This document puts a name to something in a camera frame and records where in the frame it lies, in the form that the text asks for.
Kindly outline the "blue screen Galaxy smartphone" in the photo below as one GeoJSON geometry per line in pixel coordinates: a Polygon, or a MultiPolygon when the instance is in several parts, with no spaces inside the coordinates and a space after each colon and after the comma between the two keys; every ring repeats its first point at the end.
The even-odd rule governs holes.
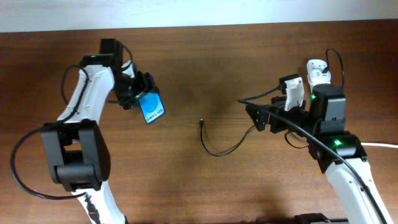
{"type": "Polygon", "coordinates": [[[139,100],[146,124],[151,124],[166,114],[164,104],[158,93],[148,93],[139,100]]]}

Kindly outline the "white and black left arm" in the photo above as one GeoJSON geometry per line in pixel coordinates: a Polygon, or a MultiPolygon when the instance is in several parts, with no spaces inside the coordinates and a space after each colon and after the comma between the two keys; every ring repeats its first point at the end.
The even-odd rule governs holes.
{"type": "Polygon", "coordinates": [[[52,180],[82,204],[92,223],[127,223],[109,186],[111,158],[99,123],[107,97],[124,110],[139,107],[147,124],[166,113],[150,73],[123,61],[126,47],[101,39],[99,53],[78,64],[79,80],[65,111],[41,132],[52,180]]]}

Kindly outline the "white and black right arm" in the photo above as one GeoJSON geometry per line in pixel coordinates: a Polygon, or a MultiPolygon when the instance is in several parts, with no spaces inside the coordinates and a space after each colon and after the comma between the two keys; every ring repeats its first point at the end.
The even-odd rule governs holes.
{"type": "Polygon", "coordinates": [[[288,108],[288,96],[269,105],[242,99],[258,131],[265,125],[274,134],[304,138],[311,157],[338,195],[349,223],[392,223],[373,180],[368,155],[359,138],[345,130],[346,97],[331,84],[315,85],[310,109],[288,108]]]}

